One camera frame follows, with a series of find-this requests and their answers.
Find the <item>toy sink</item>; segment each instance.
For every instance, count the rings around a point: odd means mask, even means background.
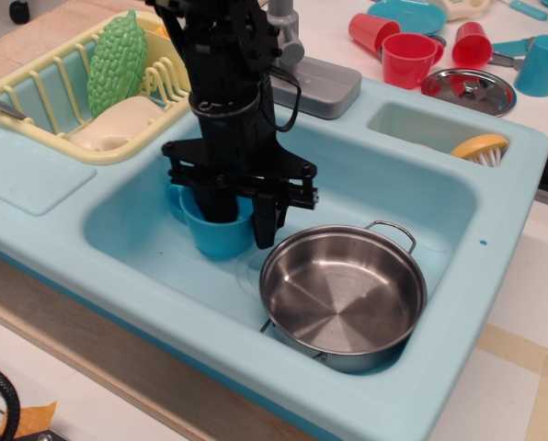
[[[485,133],[509,141],[499,167],[447,154]],[[428,305],[415,331],[390,361],[345,374],[260,332],[268,316],[257,280],[270,250],[210,259],[171,215],[161,146],[198,136],[184,113],[103,165],[0,124],[0,255],[317,437],[427,438],[497,296],[548,140],[369,80],[340,118],[300,115],[279,135],[317,165],[320,201],[290,208],[277,242],[315,225],[376,220],[417,240]],[[398,231],[379,232],[408,249]]]

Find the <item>red cup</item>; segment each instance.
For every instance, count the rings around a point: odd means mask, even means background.
[[[356,14],[349,22],[348,31],[351,38],[374,55],[378,55],[384,39],[399,33],[401,25],[388,18]]]
[[[493,45],[479,23],[469,21],[458,28],[456,42],[451,50],[451,58],[456,66],[480,69],[492,56]]]
[[[382,43],[384,82],[404,89],[419,87],[443,55],[443,46],[416,33],[393,34]]]

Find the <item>yellow dish rack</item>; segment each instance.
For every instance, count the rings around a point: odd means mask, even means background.
[[[149,96],[163,114],[120,147],[90,151],[68,140],[92,122],[86,91],[90,60],[99,35],[111,17],[0,80],[0,99],[27,117],[0,112],[0,124],[86,164],[115,164],[147,145],[189,110],[190,83],[184,63],[170,39],[155,31],[162,20],[137,11],[137,22],[149,43],[141,96]]]

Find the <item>teal cup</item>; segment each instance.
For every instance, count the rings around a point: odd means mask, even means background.
[[[189,187],[170,185],[166,189],[172,215],[186,224],[197,248],[218,259],[240,255],[254,243],[252,200],[237,198],[237,219],[233,222],[208,222],[200,212]]]
[[[548,35],[533,39],[515,79],[515,87],[525,95],[548,96]]]

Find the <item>metal pot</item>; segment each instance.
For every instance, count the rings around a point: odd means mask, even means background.
[[[408,251],[372,232],[394,227]],[[268,256],[260,297],[277,337],[342,372],[374,368],[413,332],[427,303],[423,274],[405,228],[326,225],[298,232]]]

